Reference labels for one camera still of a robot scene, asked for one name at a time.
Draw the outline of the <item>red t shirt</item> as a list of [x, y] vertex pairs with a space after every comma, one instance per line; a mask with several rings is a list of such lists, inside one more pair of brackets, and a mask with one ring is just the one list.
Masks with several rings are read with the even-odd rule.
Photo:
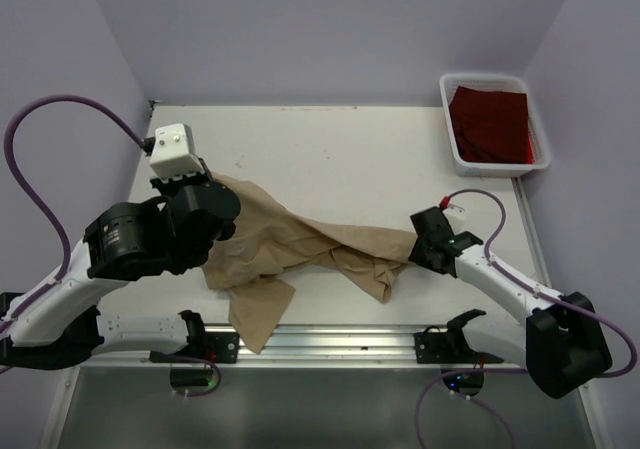
[[460, 86], [448, 108], [462, 160], [487, 164], [533, 162], [524, 93]]

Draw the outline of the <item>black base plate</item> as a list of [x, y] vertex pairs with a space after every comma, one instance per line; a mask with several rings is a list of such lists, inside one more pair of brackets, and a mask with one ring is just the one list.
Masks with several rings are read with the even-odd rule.
[[207, 332], [204, 359], [216, 365], [235, 364], [240, 337], [236, 332]]
[[504, 360], [472, 350], [463, 339], [451, 339], [448, 332], [416, 332], [413, 334], [414, 352], [418, 364], [500, 364]]

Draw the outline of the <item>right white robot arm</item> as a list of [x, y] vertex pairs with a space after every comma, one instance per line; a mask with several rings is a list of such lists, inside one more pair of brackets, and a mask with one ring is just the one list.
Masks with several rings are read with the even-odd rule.
[[417, 239], [413, 264], [480, 290], [507, 312], [470, 309], [414, 336], [419, 361], [454, 364], [482, 355], [527, 371], [546, 395], [559, 399], [604, 375], [613, 364], [594, 306], [579, 292], [563, 295], [505, 264], [469, 231], [455, 233], [442, 208], [410, 217]]

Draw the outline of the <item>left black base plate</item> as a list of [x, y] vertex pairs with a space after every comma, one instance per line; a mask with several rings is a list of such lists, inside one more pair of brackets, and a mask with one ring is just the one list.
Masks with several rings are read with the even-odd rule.
[[235, 364], [240, 337], [236, 332], [207, 332], [204, 359], [216, 365]]

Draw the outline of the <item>white plastic basket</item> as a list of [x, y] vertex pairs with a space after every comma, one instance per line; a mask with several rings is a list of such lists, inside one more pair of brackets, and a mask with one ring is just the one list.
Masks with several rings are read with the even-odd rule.
[[[551, 153], [546, 133], [535, 101], [522, 79], [499, 73], [448, 73], [440, 78], [439, 85], [454, 160], [454, 170], [457, 175], [462, 177], [517, 178], [532, 171], [543, 170], [549, 166]], [[528, 135], [533, 152], [533, 162], [531, 164], [470, 163], [461, 159], [456, 146], [448, 108], [457, 88], [460, 86], [479, 91], [524, 93], [527, 96], [529, 112]]]

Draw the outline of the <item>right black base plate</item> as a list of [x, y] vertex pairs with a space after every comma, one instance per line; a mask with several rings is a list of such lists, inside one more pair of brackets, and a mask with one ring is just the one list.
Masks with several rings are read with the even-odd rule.
[[414, 352], [418, 364], [500, 364], [504, 360], [472, 350], [463, 339], [451, 339], [448, 332], [416, 332], [413, 334]]

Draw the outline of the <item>beige t shirt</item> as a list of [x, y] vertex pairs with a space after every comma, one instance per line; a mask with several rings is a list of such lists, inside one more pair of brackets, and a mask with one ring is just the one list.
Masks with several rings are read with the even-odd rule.
[[229, 295], [228, 321], [246, 347], [260, 353], [295, 289], [281, 275], [307, 266], [337, 271], [380, 303], [409, 266], [414, 234], [331, 224], [290, 212], [250, 181], [219, 176], [240, 199], [235, 234], [217, 242], [202, 271], [207, 287]]

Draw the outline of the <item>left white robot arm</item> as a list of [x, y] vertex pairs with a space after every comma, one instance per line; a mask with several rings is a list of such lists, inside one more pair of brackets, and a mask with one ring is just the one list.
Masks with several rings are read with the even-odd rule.
[[106, 295], [164, 272], [203, 265], [217, 241], [230, 239], [241, 212], [238, 196], [209, 175], [151, 181], [159, 194], [113, 205], [94, 220], [45, 293], [1, 296], [1, 363], [59, 370], [110, 352], [147, 351], [151, 361], [209, 359], [201, 316], [183, 310], [131, 318], [105, 312]]

